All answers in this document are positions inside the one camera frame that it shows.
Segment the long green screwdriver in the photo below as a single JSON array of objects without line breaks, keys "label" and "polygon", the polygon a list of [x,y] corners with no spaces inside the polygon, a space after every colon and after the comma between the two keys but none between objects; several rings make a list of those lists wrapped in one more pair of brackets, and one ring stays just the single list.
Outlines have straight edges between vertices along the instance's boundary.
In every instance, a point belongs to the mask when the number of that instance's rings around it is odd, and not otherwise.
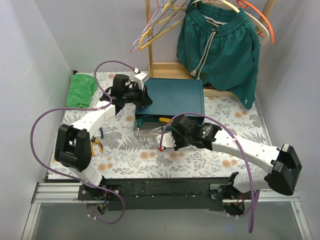
[{"label": "long green screwdriver", "polygon": [[[161,126],[161,127],[157,127],[157,128],[154,128],[152,131],[163,131],[165,129],[165,125],[164,126]],[[167,131],[171,131],[172,130],[172,126],[169,125],[167,128],[166,128]]]}]

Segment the stubby green screwdriver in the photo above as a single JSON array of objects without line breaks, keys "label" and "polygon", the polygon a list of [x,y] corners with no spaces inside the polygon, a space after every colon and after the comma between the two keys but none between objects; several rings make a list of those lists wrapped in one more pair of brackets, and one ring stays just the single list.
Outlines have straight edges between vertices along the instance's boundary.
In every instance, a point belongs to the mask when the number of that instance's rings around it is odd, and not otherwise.
[{"label": "stubby green screwdriver", "polygon": [[143,125],[144,120],[142,118],[137,119],[137,131],[140,130],[140,128]]}]

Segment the yellow black screwdriver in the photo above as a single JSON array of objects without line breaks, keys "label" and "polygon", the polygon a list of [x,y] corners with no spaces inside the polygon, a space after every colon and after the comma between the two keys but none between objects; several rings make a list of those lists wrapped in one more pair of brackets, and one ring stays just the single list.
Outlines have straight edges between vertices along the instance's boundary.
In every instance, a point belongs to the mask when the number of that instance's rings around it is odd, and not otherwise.
[{"label": "yellow black screwdriver", "polygon": [[160,117],[159,121],[162,123],[170,123],[171,119],[170,118],[166,118],[166,117]]}]

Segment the blue handled cutters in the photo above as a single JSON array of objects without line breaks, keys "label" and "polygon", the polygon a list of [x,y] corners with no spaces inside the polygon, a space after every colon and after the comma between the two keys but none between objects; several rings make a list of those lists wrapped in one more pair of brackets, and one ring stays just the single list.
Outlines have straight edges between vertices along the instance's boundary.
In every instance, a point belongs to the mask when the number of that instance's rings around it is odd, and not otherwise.
[{"label": "blue handled cutters", "polygon": [[99,131],[100,131],[100,137],[101,137],[101,139],[103,139],[104,138],[104,132],[103,132],[102,127],[99,128]]}]

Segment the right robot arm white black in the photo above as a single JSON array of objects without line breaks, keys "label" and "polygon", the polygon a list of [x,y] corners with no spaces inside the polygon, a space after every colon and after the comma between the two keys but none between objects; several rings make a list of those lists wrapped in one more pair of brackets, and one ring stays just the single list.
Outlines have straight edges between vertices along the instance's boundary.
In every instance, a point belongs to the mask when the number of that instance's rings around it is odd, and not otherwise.
[{"label": "right robot arm white black", "polygon": [[302,164],[294,147],[289,144],[276,147],[231,136],[221,126],[209,122],[198,125],[185,115],[173,120],[172,136],[176,149],[194,146],[229,154],[258,167],[247,173],[231,174],[225,190],[232,199],[249,191],[264,189],[291,196],[296,189]]}]

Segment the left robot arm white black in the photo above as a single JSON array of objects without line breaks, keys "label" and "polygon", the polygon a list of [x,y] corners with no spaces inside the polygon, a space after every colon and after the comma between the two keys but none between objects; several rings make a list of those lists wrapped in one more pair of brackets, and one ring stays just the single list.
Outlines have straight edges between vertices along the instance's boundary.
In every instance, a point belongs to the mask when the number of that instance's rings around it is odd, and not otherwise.
[{"label": "left robot arm white black", "polygon": [[106,93],[95,105],[96,110],[58,129],[54,159],[71,169],[81,181],[91,184],[89,194],[95,200],[103,199],[107,191],[101,184],[102,175],[91,164],[94,134],[105,122],[115,117],[125,104],[144,108],[153,103],[145,85],[148,79],[149,75],[144,72],[135,74],[133,80],[127,75],[116,74],[112,86],[105,90]]}]

